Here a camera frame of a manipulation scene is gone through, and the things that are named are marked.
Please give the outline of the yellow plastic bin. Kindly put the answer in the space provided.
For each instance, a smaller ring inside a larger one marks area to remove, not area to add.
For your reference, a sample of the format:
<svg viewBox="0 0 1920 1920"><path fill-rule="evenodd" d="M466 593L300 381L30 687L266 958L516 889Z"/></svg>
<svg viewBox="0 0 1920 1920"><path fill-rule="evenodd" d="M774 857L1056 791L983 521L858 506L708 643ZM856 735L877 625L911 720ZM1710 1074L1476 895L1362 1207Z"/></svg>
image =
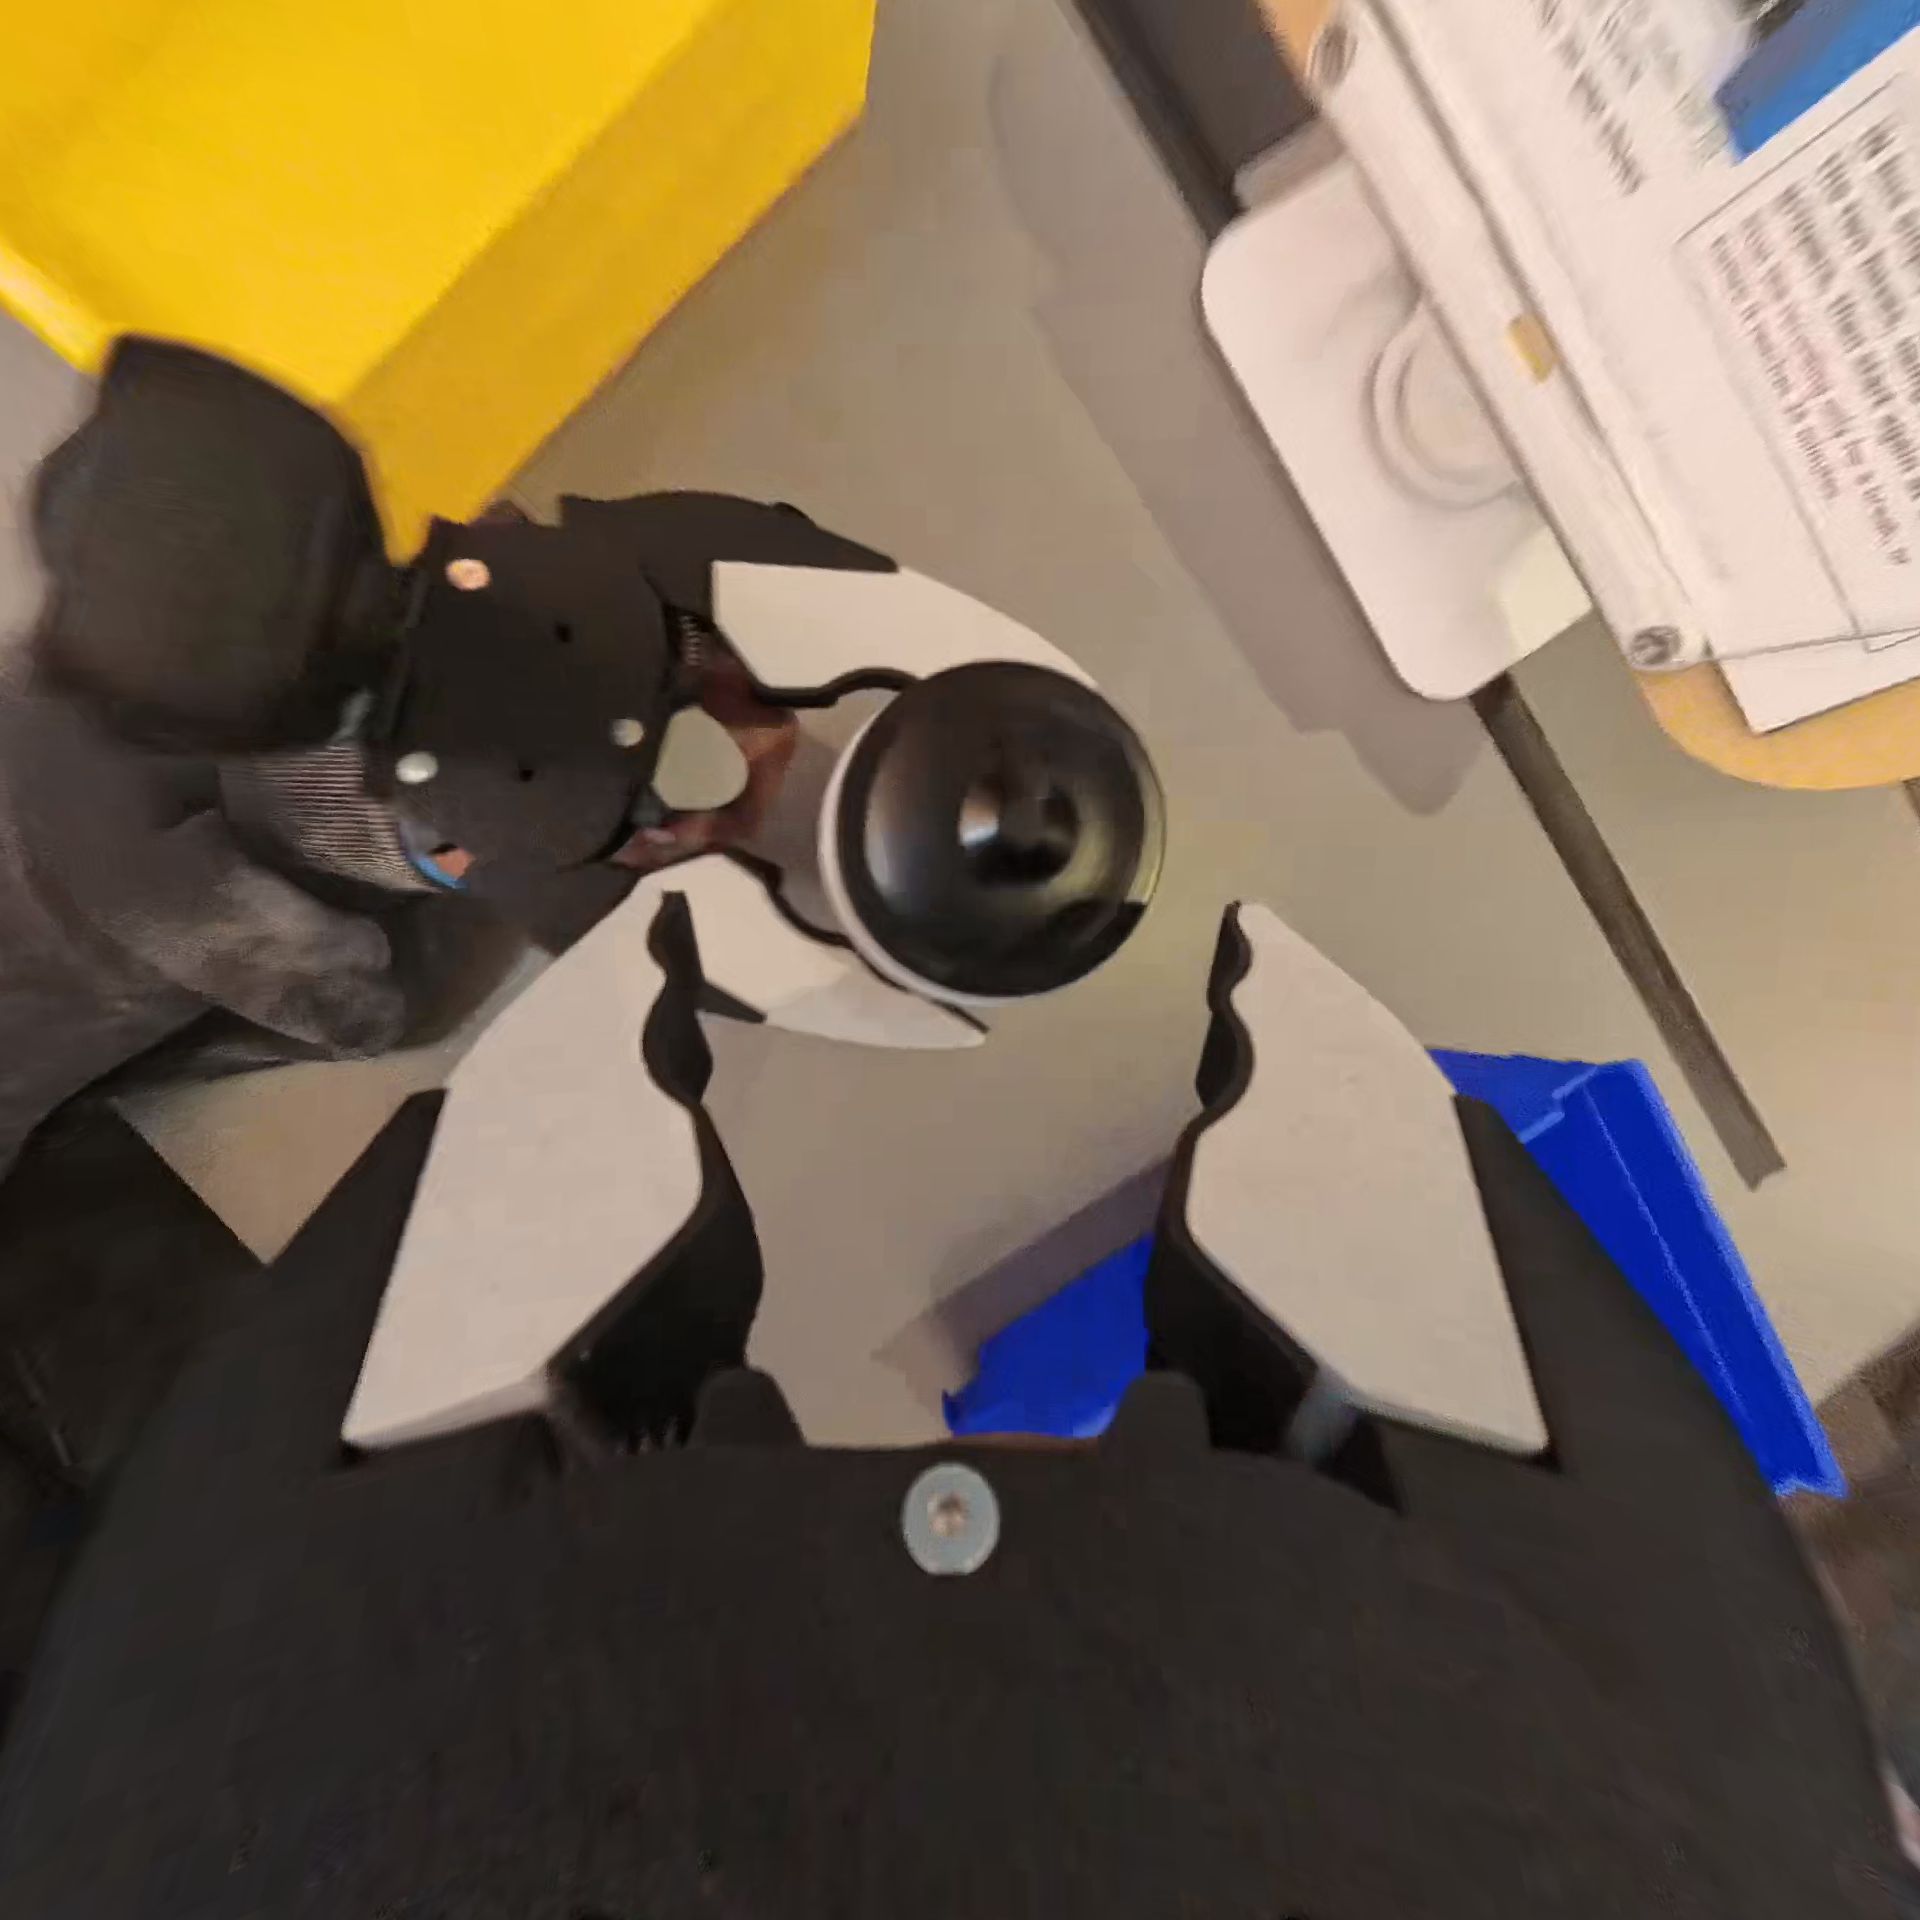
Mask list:
<svg viewBox="0 0 1920 1920"><path fill-rule="evenodd" d="M875 1L6 1L5 311L271 375L470 519L858 121Z"/></svg>

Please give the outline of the blue plastic bin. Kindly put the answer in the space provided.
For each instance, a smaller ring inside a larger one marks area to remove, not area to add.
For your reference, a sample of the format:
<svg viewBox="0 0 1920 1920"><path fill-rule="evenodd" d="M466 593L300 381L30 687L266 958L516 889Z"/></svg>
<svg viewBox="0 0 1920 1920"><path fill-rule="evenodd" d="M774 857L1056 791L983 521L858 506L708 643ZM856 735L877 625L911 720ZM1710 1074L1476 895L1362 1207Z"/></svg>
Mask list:
<svg viewBox="0 0 1920 1920"><path fill-rule="evenodd" d="M1491 1106L1681 1346L1774 1493L1851 1492L1710 1188L1641 1062L1440 1049L1452 1092ZM991 1331L944 1393L956 1437L1086 1440L1148 1363L1142 1233Z"/></svg>

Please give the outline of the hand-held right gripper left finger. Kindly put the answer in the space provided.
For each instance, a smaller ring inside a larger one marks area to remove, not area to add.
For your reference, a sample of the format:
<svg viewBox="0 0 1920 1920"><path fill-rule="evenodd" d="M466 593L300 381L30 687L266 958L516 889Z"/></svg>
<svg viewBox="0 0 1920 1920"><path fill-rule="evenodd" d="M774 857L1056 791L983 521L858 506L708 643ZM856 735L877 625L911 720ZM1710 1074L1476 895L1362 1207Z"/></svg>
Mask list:
<svg viewBox="0 0 1920 1920"><path fill-rule="evenodd" d="M564 1403L680 1424L746 1356L765 1264L708 1116L684 891L633 891L453 1069L342 1440L373 1453Z"/></svg>

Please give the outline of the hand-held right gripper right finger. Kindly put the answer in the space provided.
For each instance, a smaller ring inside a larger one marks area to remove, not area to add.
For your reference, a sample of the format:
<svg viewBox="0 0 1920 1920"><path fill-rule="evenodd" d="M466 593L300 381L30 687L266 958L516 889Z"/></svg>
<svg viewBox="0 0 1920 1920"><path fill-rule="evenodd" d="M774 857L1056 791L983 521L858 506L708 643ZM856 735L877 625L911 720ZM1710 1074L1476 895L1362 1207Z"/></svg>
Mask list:
<svg viewBox="0 0 1920 1920"><path fill-rule="evenodd" d="M1417 1428L1550 1448L1452 1084L1356 978L1269 906L1229 904L1197 1112L1167 1166L1148 1360L1212 1448L1335 1457Z"/></svg>

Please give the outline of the printed instruction sheet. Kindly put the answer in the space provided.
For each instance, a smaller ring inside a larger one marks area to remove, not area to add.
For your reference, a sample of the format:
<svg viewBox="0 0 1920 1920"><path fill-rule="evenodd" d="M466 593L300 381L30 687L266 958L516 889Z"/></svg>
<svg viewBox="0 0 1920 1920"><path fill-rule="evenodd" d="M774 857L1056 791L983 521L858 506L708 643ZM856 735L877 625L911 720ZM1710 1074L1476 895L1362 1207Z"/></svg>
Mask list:
<svg viewBox="0 0 1920 1920"><path fill-rule="evenodd" d="M1370 4L1744 723L1916 683L1916 4Z"/></svg>

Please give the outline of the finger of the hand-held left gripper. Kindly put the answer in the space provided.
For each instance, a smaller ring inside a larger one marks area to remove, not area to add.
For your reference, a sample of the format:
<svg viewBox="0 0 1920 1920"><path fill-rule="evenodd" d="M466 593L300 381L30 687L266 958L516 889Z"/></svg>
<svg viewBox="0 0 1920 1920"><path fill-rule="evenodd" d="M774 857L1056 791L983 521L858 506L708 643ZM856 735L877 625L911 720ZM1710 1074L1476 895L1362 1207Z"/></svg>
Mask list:
<svg viewBox="0 0 1920 1920"><path fill-rule="evenodd" d="M708 852L661 873L684 900L704 1004L789 1034L887 1049L968 1049L988 1029L884 980L841 935L797 918L751 861Z"/></svg>
<svg viewBox="0 0 1920 1920"><path fill-rule="evenodd" d="M1092 686L1034 627L912 568L717 561L712 623L753 681L789 708L897 689L980 662L1018 662Z"/></svg>

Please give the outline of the person's left hand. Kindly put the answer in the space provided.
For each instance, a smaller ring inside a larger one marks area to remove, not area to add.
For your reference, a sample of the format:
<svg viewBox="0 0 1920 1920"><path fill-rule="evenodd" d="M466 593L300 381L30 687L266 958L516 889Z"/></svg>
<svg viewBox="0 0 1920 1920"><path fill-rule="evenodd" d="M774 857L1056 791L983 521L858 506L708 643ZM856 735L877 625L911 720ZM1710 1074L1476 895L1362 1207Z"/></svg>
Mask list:
<svg viewBox="0 0 1920 1920"><path fill-rule="evenodd" d="M795 710L762 697L753 676L732 657L711 655L693 703L677 720L693 712L717 723L738 751L741 786L722 805L687 810L661 801L643 810L636 827L611 854L618 868L652 873L706 854L732 852L759 831L781 797L800 743Z"/></svg>

